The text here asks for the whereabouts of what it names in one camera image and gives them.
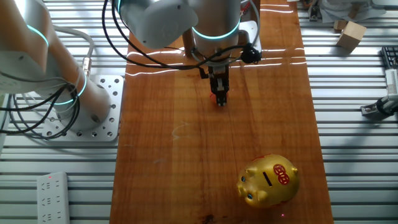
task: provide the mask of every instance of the power strip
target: power strip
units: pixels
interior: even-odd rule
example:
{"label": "power strip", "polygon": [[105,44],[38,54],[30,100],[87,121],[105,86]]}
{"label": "power strip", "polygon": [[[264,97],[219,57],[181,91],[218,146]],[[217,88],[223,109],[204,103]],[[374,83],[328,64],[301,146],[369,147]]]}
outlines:
{"label": "power strip", "polygon": [[70,224],[66,173],[37,178],[37,223]]}

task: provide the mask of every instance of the wooden board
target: wooden board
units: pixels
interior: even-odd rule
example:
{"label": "wooden board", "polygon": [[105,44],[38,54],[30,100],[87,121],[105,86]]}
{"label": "wooden board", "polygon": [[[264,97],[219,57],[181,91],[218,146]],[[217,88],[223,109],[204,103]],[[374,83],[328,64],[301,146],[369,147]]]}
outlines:
{"label": "wooden board", "polygon": [[[231,66],[223,108],[198,70],[127,65],[110,224],[333,223],[296,5],[261,3],[264,60]],[[194,63],[180,50],[145,50]],[[238,172],[270,153],[299,169],[300,190],[284,206],[258,210],[238,197]]]}

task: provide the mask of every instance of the black cable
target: black cable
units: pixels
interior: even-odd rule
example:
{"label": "black cable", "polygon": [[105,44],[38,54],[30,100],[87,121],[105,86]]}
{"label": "black cable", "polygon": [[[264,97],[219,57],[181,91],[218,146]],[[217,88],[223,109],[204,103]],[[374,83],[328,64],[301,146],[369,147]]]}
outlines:
{"label": "black cable", "polygon": [[164,48],[166,48],[166,49],[174,49],[174,50],[181,50],[181,49],[176,48],[176,47],[164,47]]}
{"label": "black cable", "polygon": [[[75,105],[74,105],[74,107],[73,107],[73,112],[72,112],[73,115],[72,115],[71,120],[69,121],[69,123],[68,123],[60,132],[58,132],[58,133],[56,133],[56,134],[54,134],[54,135],[52,135],[52,136],[43,136],[43,135],[41,135],[41,134],[35,132],[35,131],[32,129],[31,132],[32,132],[34,135],[29,135],[29,134],[27,134],[27,133],[23,133],[23,134],[25,134],[25,135],[26,135],[27,137],[29,137],[29,138],[43,139],[43,140],[50,140],[50,139],[59,138],[60,136],[66,134],[67,131],[69,131],[69,129],[70,129],[70,128],[73,126],[73,124],[75,123],[75,121],[76,121],[76,119],[77,119],[77,117],[78,117],[78,115],[79,115],[79,112],[80,112],[80,99],[79,99],[79,97],[78,97],[76,88],[72,88],[72,89],[69,89],[69,90],[70,90],[70,94],[71,94],[71,97],[72,97],[72,99],[73,99],[73,102],[75,102],[75,101],[77,101],[77,102],[75,103]],[[18,104],[17,104],[15,95],[13,96],[13,99],[14,99],[14,105],[15,105],[15,107],[18,109]],[[11,119],[11,122],[13,123],[13,125],[14,125],[19,131],[22,131],[22,129],[21,129],[21,128],[18,126],[18,124],[16,123],[16,121],[15,121],[15,119],[14,119],[14,115],[12,114],[11,111],[9,111],[9,114],[10,114],[10,119]],[[17,111],[17,114],[18,114],[18,116],[19,116],[19,119],[22,121],[22,123],[24,123],[24,125],[25,125],[27,128],[29,128],[29,125],[28,125],[28,124],[26,123],[26,121],[23,119],[23,117],[22,117],[22,115],[21,115],[21,112],[20,112],[20,111]]]}
{"label": "black cable", "polygon": [[40,103],[37,103],[36,105],[28,106],[28,107],[25,107],[25,108],[19,108],[18,110],[16,108],[0,108],[0,111],[26,111],[26,110],[31,110],[31,109],[37,108],[37,107],[42,106],[45,103],[49,102],[53,98],[58,98],[61,95],[62,91],[64,89],[66,89],[66,87],[67,87],[67,85],[63,86],[56,93],[54,93],[52,96],[48,97],[46,100],[44,100],[44,101],[42,101]]}
{"label": "black cable", "polygon": [[57,91],[57,94],[54,94],[54,95],[55,95],[55,98],[54,98],[53,102],[51,102],[50,108],[47,110],[46,114],[44,115],[44,117],[43,117],[39,122],[37,122],[36,124],[34,124],[33,126],[27,128],[27,129],[18,130],[18,131],[0,130],[0,133],[5,133],[5,134],[23,134],[23,133],[29,132],[29,131],[31,131],[31,130],[37,128],[37,127],[38,127],[40,124],[42,124],[42,123],[45,121],[45,119],[49,116],[49,114],[50,114],[52,108],[53,108],[54,105],[55,105],[55,102],[56,102],[57,99],[60,97],[60,95],[61,95],[61,93],[64,91],[64,89],[66,89],[66,87],[67,87],[67,85],[61,87],[61,88],[59,89],[59,91]]}
{"label": "black cable", "polygon": [[207,62],[209,62],[210,60],[214,59],[215,57],[219,57],[220,55],[222,55],[223,53],[233,50],[233,49],[243,49],[246,46],[245,45],[235,45],[235,46],[231,46],[228,48],[223,49],[220,52],[215,53],[214,55],[208,57],[206,60],[196,64],[196,65],[166,65],[162,62],[158,62],[157,60],[153,59],[152,57],[146,55],[143,51],[141,51],[140,49],[138,49],[133,43],[130,42],[130,40],[124,35],[122,29],[120,28],[118,21],[116,19],[116,14],[115,14],[115,4],[114,1],[112,2],[112,16],[113,16],[113,20],[115,22],[116,27],[118,28],[118,31],[121,33],[121,35],[123,36],[124,40],[127,41],[129,43],[129,45],[131,47],[133,47],[134,49],[136,49],[140,54],[142,54],[143,56],[147,57],[148,59],[150,59],[151,61],[158,63],[159,65],[146,65],[143,63],[139,63],[139,62],[135,62],[133,60],[128,59],[126,56],[124,56],[121,52],[119,52],[117,50],[117,48],[113,45],[112,40],[110,39],[109,35],[108,35],[108,31],[106,30],[106,24],[105,24],[105,12],[106,12],[106,6],[108,5],[108,0],[104,1],[104,6],[103,6],[103,10],[102,10],[102,25],[103,25],[103,30],[104,30],[104,34],[106,37],[106,40],[108,41],[108,43],[111,45],[112,49],[124,60],[127,60],[130,63],[134,63],[136,65],[142,66],[142,67],[147,67],[147,68],[171,68],[171,69],[177,69],[177,70],[190,70],[190,69],[194,69],[194,68],[198,68],[203,70],[200,66],[206,64]]}

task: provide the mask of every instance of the piggy bank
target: piggy bank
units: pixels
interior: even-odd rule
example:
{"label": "piggy bank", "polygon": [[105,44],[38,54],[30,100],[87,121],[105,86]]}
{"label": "piggy bank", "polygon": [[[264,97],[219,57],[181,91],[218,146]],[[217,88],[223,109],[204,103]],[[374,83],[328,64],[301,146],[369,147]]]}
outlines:
{"label": "piggy bank", "polygon": [[256,208],[281,205],[299,190],[298,170],[283,156],[266,155],[250,162],[240,173],[238,194]]}

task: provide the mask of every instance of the gray cable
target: gray cable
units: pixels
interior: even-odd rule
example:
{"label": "gray cable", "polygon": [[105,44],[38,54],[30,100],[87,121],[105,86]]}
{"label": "gray cable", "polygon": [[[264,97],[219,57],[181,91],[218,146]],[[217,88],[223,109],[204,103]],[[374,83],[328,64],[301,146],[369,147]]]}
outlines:
{"label": "gray cable", "polygon": [[66,34],[71,34],[71,35],[78,35],[82,37],[83,39],[87,40],[88,43],[90,44],[90,48],[88,49],[87,57],[91,58],[93,55],[94,51],[94,40],[86,33],[75,30],[75,29],[70,29],[70,28],[65,28],[65,27],[59,27],[59,26],[54,26],[55,31],[57,32],[63,32]]}
{"label": "gray cable", "polygon": [[260,28],[261,28],[260,20],[261,19],[260,19],[259,10],[258,10],[258,8],[256,8],[256,5],[254,4],[253,0],[249,0],[249,1],[250,1],[251,6],[253,7],[254,13],[256,14],[256,17],[257,17],[257,34],[256,34],[256,37],[254,38],[253,43],[252,43],[254,45],[254,44],[256,44],[256,41],[257,41],[257,39],[260,36]]}

